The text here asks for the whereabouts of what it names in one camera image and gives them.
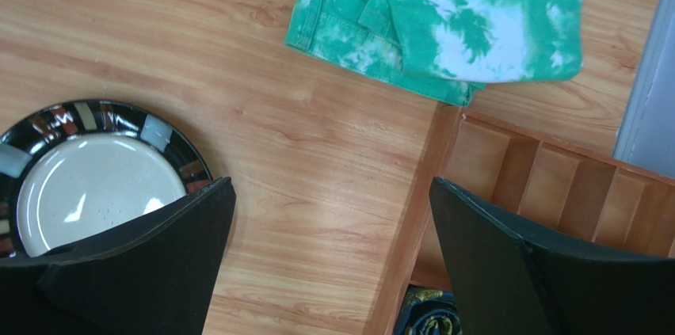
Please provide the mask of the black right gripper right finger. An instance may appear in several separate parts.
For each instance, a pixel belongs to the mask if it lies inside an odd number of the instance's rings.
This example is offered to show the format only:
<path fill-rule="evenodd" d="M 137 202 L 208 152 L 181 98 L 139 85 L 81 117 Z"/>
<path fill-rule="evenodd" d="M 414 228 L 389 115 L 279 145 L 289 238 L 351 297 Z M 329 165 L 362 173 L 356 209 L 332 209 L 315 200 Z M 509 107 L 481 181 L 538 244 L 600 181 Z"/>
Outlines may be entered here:
<path fill-rule="evenodd" d="M 440 177 L 429 200 L 465 333 L 673 333 L 673 259 L 563 234 Z"/>

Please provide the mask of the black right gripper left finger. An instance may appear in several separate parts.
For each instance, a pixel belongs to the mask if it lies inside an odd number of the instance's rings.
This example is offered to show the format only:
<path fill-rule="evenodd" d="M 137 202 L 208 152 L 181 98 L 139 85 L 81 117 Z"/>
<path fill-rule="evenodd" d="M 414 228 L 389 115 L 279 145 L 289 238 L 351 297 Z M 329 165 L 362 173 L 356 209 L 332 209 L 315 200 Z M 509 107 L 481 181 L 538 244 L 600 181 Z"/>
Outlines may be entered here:
<path fill-rule="evenodd" d="M 223 177 L 100 234 L 2 260 L 2 333 L 202 333 L 235 202 Z"/>

